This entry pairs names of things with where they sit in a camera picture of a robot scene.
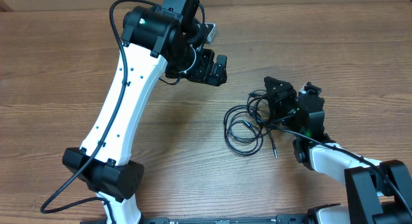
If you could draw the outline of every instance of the silver metal part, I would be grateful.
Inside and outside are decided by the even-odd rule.
[[[205,41],[206,44],[212,44],[218,34],[218,27],[216,26],[216,23],[205,23],[205,24],[206,26],[210,26],[210,25],[213,26],[211,32],[206,37],[206,41]]]

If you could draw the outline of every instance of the wooden table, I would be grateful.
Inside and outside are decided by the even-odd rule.
[[[116,11],[118,24],[126,10]],[[345,148],[412,169],[412,3],[206,8],[212,48],[228,57],[226,84],[158,83],[133,144],[145,165],[137,202],[146,217],[273,216],[345,203],[346,191],[294,158],[276,133],[238,157],[222,119],[275,77],[323,89],[326,132]],[[78,223],[105,216],[99,202],[39,212],[71,176],[61,164],[94,124],[118,61],[107,10],[0,13],[0,222]],[[52,203],[93,196],[75,181]]]

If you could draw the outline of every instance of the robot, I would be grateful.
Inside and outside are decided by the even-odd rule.
[[[123,20],[119,36],[113,10],[123,2],[139,2]],[[202,11],[202,21],[195,18]],[[110,8],[109,18],[120,57],[115,78],[100,115],[79,148],[68,148],[63,164],[73,176],[41,207],[44,214],[59,212],[89,201],[100,200],[108,216],[83,223],[195,224],[195,223],[412,223],[412,179],[398,160],[380,162],[344,150],[324,133],[324,99],[321,89],[310,82],[297,94],[285,81],[265,78],[270,118],[257,120],[261,129],[293,133],[296,160],[310,170],[326,174],[346,186],[348,207],[325,205],[307,214],[278,214],[267,218],[168,219],[143,218],[135,192],[144,166],[130,160],[133,137],[147,99],[164,72],[167,78],[220,86],[227,81],[227,57],[203,48],[217,35],[214,23],[205,22],[199,0],[164,0],[162,5],[144,0],[119,0]],[[56,209],[46,207],[76,178],[87,183],[97,197]],[[379,196],[395,196],[381,204]]]

